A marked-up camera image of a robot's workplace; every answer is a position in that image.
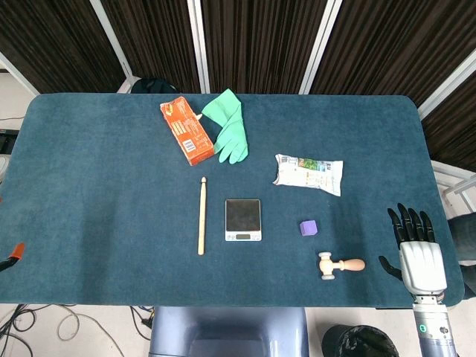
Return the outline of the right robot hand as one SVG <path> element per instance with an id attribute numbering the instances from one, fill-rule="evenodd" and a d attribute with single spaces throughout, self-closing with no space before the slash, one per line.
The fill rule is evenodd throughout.
<path id="1" fill-rule="evenodd" d="M 393 226 L 399 251 L 400 267 L 392 266 L 380 256 L 381 267 L 401 281 L 414 303 L 439 303 L 447 289 L 446 272 L 440 245 L 428 214 L 413 208 L 397 205 L 398 211 L 389 208 L 387 213 Z"/>

